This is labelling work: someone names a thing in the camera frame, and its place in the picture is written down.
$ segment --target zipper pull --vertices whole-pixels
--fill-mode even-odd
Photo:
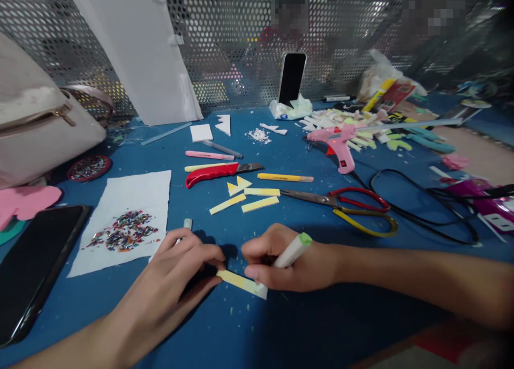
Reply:
[[[52,114],[55,115],[55,116],[62,117],[64,119],[64,121],[66,121],[69,124],[69,126],[76,126],[77,125],[77,123],[74,122],[67,114],[62,113],[59,110],[52,111]]]

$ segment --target plastic bag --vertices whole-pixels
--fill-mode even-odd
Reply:
[[[296,120],[312,114],[312,103],[298,94],[297,100],[291,100],[293,108],[273,100],[269,104],[269,110],[276,120]]]
[[[420,83],[405,77],[403,73],[394,68],[391,61],[378,50],[371,49],[369,54],[373,57],[375,63],[362,74],[362,83],[357,95],[359,102],[369,101],[376,91],[380,89],[383,82],[390,77],[399,80],[403,84],[415,86],[414,94],[419,96],[427,95],[427,91]]]

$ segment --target hand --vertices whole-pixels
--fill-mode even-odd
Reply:
[[[116,366],[135,365],[170,335],[222,279],[206,278],[181,298],[187,283],[205,262],[225,270],[224,260],[221,248],[203,244],[191,230],[168,232],[152,261],[103,319],[100,338],[119,353],[113,358]]]
[[[259,238],[246,242],[241,251],[250,264],[245,275],[270,289],[313,291],[336,282],[340,257],[338,245],[312,242],[312,245],[288,268],[262,265],[266,256],[279,256],[296,238],[297,232],[275,223]]]

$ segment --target glue gun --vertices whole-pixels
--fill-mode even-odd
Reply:
[[[327,155],[337,155],[340,174],[349,174],[355,169],[352,154],[346,142],[355,138],[357,129],[353,124],[345,124],[341,128],[334,126],[310,132],[307,139],[323,141],[328,145]]]

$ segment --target scissor blade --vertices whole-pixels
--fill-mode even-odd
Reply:
[[[337,207],[337,198],[326,197],[323,195],[316,195],[308,192],[293,191],[293,190],[280,190],[282,195],[292,198],[309,201],[312,203],[323,204],[330,207]]]

